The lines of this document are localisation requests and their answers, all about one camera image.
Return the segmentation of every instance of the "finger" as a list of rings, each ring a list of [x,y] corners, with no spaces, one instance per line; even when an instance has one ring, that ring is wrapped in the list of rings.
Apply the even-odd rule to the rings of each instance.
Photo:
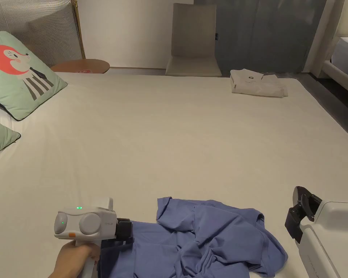
[[[75,247],[75,244],[76,244],[76,241],[75,241],[75,240],[70,241],[70,242],[66,243],[66,244],[62,247],[62,249],[64,249],[64,248],[72,248],[72,247]]]
[[[70,241],[69,243],[67,243],[69,246],[73,245],[75,246],[76,245],[76,240],[73,240],[73,241]]]
[[[84,260],[86,260],[87,258],[92,258],[95,261],[99,260],[99,257],[100,257],[99,246],[92,243],[86,243],[77,248],[79,249],[80,254]]]
[[[90,244],[89,247],[91,248],[90,257],[91,257],[94,261],[99,261],[99,257],[100,257],[100,247],[99,247],[98,245],[95,245],[95,244]]]

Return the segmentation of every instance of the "gray curtain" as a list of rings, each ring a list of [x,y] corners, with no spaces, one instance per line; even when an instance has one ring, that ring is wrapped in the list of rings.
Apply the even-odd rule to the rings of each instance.
[[[217,5],[222,72],[301,72],[326,0],[194,0]]]
[[[82,59],[70,0],[0,0],[0,31],[17,37],[50,67]]]

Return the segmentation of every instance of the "human hand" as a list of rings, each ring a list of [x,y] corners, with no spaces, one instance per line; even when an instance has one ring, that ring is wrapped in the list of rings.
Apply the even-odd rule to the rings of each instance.
[[[65,244],[60,250],[53,273],[49,278],[77,278],[88,258],[99,261],[100,247],[85,244],[76,247],[76,241]]]

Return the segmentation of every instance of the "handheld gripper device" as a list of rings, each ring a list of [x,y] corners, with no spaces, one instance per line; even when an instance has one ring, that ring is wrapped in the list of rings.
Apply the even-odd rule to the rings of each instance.
[[[58,212],[54,222],[54,236],[61,240],[76,240],[76,246],[102,240],[126,241],[132,236],[133,224],[129,219],[117,218],[113,211],[113,199],[108,199],[107,208],[78,206]],[[91,278],[94,261],[88,259],[78,278]]]

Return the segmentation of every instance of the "white device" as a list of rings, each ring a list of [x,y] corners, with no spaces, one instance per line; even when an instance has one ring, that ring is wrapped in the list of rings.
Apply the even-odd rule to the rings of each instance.
[[[303,219],[298,245],[311,278],[348,278],[348,203],[322,201],[314,223]]]
[[[310,278],[348,278],[348,203],[319,199],[296,187],[285,227]]]
[[[117,219],[113,211],[113,199],[108,199],[107,208],[78,206],[58,212],[54,222],[54,236],[62,240],[76,240],[76,246],[102,240],[131,237],[132,224],[129,219]],[[94,261],[88,259],[78,278],[91,278]]]

